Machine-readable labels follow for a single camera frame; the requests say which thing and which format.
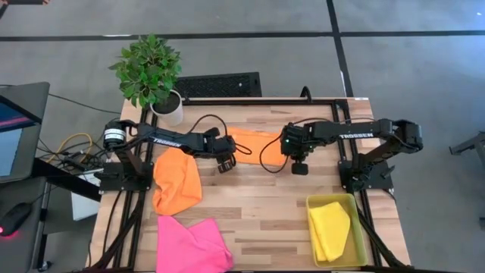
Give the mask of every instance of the computer mouse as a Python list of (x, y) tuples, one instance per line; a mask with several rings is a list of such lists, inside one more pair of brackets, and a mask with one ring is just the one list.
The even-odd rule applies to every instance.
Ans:
[(29, 217), (32, 211), (32, 204), (18, 203), (0, 219), (0, 236), (12, 235)]

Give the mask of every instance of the floor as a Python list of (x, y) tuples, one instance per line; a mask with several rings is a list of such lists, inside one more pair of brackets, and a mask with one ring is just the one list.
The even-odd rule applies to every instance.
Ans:
[[(341, 39), (331, 35), (337, 29), (328, 2)], [(473, 30), (485, 30), (480, 0), (54, 0), (5, 10), (0, 83), (48, 81), (55, 95), (120, 111), (123, 97), (107, 67), (130, 41), (90, 37), (306, 33), (170, 44), (182, 52), (186, 76), (258, 71), (263, 96), (295, 96), (307, 85), (313, 96), (368, 97), (376, 118), (419, 123), (424, 150), (391, 161), (412, 264), (482, 272), (485, 231), (478, 218), (485, 216), (485, 171), (474, 152), (453, 156), (448, 150), (485, 128), (485, 32)], [(12, 36), (34, 37), (7, 42)], [(50, 149), (73, 133), (97, 138), (116, 116), (51, 97), (41, 137)], [(55, 263), (49, 272), (83, 267), (93, 223), (87, 219), (49, 238), (47, 257)]]

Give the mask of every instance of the potted plant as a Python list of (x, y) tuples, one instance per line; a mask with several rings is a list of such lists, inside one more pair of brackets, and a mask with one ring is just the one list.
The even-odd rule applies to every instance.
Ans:
[(173, 90), (179, 65), (180, 52), (175, 52), (165, 39), (150, 34), (139, 37), (130, 49), (121, 49), (120, 61), (109, 68), (116, 70), (121, 80), (120, 90), (136, 107), (148, 107), (169, 126), (183, 120), (182, 99)]

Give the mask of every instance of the orange cloth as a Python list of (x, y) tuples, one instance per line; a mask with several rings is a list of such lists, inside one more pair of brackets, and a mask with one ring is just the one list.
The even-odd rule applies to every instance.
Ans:
[[(240, 151), (234, 153), (237, 162), (250, 164), (259, 164), (259, 154), (261, 153), (261, 150), (269, 142), (273, 141), (280, 135), (280, 133), (256, 132), (234, 127), (228, 127), (227, 134), (231, 135), (236, 143), (251, 149), (251, 155), (245, 155)], [(245, 149), (240, 146), (238, 146), (238, 149), (245, 151)], [(281, 166), (285, 162), (286, 157), (281, 154), (280, 141), (277, 140), (269, 145), (264, 150), (261, 158), (265, 165)]]
[(174, 215), (202, 200), (196, 160), (179, 149), (169, 148), (157, 158), (153, 178), (158, 187), (153, 208), (159, 215)]

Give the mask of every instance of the pink cloth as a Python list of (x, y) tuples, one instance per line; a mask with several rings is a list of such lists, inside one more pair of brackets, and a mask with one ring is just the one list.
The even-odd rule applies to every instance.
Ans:
[(157, 273), (218, 273), (232, 267), (214, 219), (185, 228), (171, 216), (158, 216)]

